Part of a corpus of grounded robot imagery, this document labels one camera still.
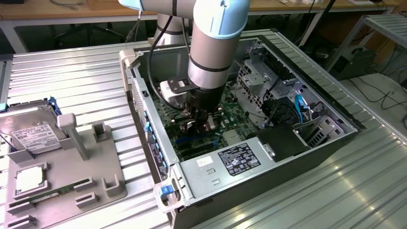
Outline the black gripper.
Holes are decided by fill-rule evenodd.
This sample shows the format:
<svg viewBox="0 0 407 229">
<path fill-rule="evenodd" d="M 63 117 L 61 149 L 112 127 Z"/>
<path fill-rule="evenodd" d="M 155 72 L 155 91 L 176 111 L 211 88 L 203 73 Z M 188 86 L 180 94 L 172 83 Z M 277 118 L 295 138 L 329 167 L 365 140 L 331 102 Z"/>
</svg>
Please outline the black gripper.
<svg viewBox="0 0 407 229">
<path fill-rule="evenodd" d="M 196 88 L 188 91 L 187 94 L 187 109 L 188 111 L 197 109 L 212 112 L 217 107 L 224 87 L 215 89 Z"/>
</svg>

